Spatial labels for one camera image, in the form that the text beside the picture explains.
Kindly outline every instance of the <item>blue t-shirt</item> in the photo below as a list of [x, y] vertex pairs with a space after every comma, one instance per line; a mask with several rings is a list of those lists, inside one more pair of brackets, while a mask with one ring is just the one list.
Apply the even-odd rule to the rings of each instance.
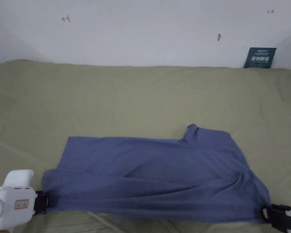
[[270, 205], [231, 135], [194, 124], [181, 140], [70, 137], [42, 189], [49, 210], [150, 219], [259, 222]]

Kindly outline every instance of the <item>red marking on wall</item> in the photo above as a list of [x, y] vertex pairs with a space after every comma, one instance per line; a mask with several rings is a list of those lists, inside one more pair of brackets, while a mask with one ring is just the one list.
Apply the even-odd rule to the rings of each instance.
[[70, 23], [70, 20], [69, 20], [69, 16], [68, 16], [68, 15], [67, 15], [66, 18], [63, 17], [61, 20], [65, 21], [66, 19], [68, 19], [68, 21], [69, 21], [69, 23]]

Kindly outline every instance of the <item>white wall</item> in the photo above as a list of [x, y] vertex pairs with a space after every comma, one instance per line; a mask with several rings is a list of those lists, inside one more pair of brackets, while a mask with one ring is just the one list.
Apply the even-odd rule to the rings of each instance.
[[237, 68], [250, 47], [291, 69], [291, 0], [0, 1], [0, 63]]

